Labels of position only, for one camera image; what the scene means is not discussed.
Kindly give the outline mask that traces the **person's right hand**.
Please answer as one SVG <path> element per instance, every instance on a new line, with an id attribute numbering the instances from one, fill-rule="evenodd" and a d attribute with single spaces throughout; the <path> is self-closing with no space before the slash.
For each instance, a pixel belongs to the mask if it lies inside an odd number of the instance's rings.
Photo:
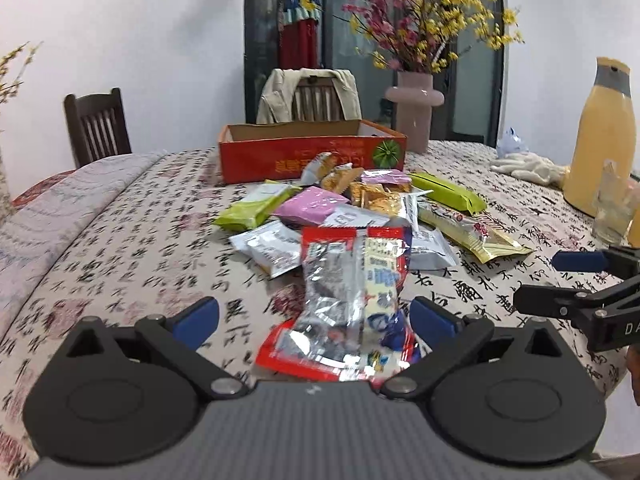
<path id="1" fill-rule="evenodd" d="M 626 367 L 630 374 L 631 388 L 634 393 L 634 402 L 640 406 L 640 349 L 638 344 L 628 347 L 626 354 Z"/>

